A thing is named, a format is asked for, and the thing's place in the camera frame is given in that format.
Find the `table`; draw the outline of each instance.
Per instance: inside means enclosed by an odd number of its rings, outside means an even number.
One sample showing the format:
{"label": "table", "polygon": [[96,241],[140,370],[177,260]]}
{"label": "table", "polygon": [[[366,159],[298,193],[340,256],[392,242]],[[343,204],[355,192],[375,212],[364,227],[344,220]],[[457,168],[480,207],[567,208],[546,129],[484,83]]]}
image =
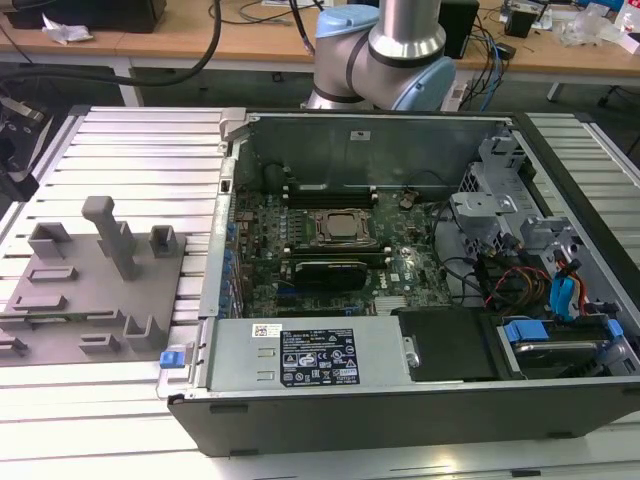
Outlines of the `table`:
{"label": "table", "polygon": [[[223,0],[223,16],[238,19],[235,10],[246,0]],[[500,0],[481,0],[480,17]],[[136,67],[189,68],[205,51],[213,27],[206,14],[210,0],[168,0],[164,21],[153,34],[96,32],[96,40],[62,46],[36,31],[20,31],[0,19],[10,35],[31,54],[36,63],[102,65],[119,75],[132,77]],[[252,7],[257,16],[273,14],[274,7]],[[315,34],[317,11],[301,12],[310,38]],[[499,37],[502,25],[487,18],[484,26]],[[618,45],[565,48],[551,32],[532,32],[528,38],[499,37],[516,47],[517,53],[505,75],[506,80],[640,86],[640,56]],[[19,62],[21,56],[0,36],[0,61]],[[485,63],[480,42],[472,40],[465,57],[457,60],[458,83],[477,75]],[[207,69],[272,72],[312,72],[313,59],[302,46],[295,27],[278,25],[223,26],[215,58]],[[142,105],[138,89],[120,87],[126,106]]]}

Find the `power supply label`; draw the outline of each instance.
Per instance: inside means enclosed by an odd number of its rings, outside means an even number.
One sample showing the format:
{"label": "power supply label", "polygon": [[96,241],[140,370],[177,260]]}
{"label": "power supply label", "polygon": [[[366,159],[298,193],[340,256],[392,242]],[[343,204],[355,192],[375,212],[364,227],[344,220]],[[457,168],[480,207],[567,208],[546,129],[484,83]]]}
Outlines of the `power supply label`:
{"label": "power supply label", "polygon": [[280,382],[285,387],[358,385],[352,329],[280,332]]}

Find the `motherboard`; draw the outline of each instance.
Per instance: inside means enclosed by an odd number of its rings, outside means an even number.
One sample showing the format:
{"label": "motherboard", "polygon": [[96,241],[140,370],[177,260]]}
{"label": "motherboard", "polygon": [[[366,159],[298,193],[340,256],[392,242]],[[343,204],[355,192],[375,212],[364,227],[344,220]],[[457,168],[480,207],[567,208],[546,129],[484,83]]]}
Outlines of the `motherboard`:
{"label": "motherboard", "polygon": [[451,304],[429,241],[433,204],[408,206],[405,194],[381,191],[370,205],[334,208],[237,193],[242,316],[389,315]]}

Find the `blue cable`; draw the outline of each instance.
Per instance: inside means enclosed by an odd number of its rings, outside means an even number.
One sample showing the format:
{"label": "blue cable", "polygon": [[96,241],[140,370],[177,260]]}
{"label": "blue cable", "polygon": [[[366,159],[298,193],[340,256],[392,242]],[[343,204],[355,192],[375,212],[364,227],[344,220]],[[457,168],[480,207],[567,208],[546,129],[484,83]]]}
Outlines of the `blue cable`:
{"label": "blue cable", "polygon": [[493,41],[492,38],[490,37],[481,37],[479,35],[472,35],[473,38],[477,38],[478,40],[482,40],[484,42],[487,42],[491,49],[493,50],[493,53],[495,55],[495,62],[494,62],[494,73],[495,73],[495,77],[493,78],[493,80],[491,81],[491,85],[489,86],[489,91],[487,92],[487,95],[484,98],[484,101],[482,102],[482,106],[480,107],[480,111],[484,112],[486,110],[486,108],[489,106],[489,103],[491,102],[491,99],[493,98],[493,94],[496,91],[496,88],[498,88],[498,84],[500,81],[500,56],[498,54],[498,47],[496,46],[495,42]]}

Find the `sticker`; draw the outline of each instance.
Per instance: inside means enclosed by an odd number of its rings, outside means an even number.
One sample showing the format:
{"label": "sticker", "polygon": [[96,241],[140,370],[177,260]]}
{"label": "sticker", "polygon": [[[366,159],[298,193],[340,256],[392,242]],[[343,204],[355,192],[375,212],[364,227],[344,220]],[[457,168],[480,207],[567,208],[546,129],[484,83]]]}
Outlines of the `sticker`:
{"label": "sticker", "polygon": [[367,130],[354,130],[351,132],[351,141],[368,142],[371,140],[371,132]]}
{"label": "sticker", "polygon": [[254,323],[251,329],[251,336],[278,338],[281,331],[281,323]]}
{"label": "sticker", "polygon": [[280,332],[280,353],[280,382],[285,387],[360,383],[352,329],[285,330]]}

